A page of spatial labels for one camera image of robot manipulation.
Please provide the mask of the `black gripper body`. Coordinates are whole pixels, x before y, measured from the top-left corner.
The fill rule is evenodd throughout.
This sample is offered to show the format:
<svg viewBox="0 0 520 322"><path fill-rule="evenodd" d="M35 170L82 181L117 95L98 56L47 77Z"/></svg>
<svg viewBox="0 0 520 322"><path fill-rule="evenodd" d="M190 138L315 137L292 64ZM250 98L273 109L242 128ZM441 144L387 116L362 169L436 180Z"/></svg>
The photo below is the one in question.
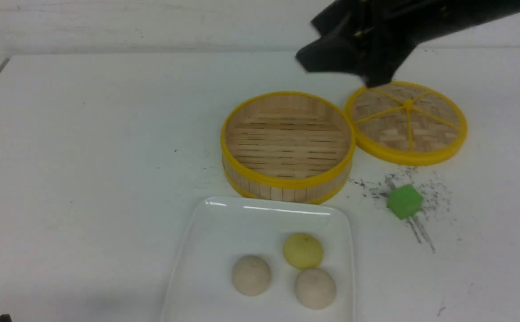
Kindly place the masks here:
<svg viewBox="0 0 520 322"><path fill-rule="evenodd" d="M312 19L319 38L310 46L367 49L389 20L425 5L425 0L334 0Z"/></svg>

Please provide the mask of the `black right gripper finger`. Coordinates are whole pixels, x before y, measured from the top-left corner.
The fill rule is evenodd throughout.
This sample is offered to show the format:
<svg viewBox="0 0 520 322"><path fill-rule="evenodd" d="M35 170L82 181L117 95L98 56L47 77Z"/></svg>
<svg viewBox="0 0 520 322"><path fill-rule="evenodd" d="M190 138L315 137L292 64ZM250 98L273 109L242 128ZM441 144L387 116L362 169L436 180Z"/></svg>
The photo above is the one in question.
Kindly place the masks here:
<svg viewBox="0 0 520 322"><path fill-rule="evenodd" d="M403 62L415 50L411 43L377 45L366 55L363 82L367 88L389 84Z"/></svg>

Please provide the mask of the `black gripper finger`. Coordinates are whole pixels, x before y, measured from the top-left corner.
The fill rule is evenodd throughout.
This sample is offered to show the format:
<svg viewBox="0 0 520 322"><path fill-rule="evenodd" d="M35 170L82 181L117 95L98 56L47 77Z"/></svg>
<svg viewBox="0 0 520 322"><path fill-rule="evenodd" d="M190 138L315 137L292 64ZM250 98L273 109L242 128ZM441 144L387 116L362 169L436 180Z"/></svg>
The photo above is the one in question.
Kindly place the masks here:
<svg viewBox="0 0 520 322"><path fill-rule="evenodd" d="M327 34L295 53L295 61L307 73L362 75L366 56L364 34Z"/></svg>

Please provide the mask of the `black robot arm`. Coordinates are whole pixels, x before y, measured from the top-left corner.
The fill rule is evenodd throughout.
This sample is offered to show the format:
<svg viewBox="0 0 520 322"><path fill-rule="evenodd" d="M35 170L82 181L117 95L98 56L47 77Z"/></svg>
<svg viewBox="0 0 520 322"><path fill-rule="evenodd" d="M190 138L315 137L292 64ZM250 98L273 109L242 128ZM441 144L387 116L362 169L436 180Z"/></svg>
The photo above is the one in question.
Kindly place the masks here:
<svg viewBox="0 0 520 322"><path fill-rule="evenodd" d="M520 0L336 0L311 21L319 39L297 51L309 73L388 84L424 42L520 13Z"/></svg>

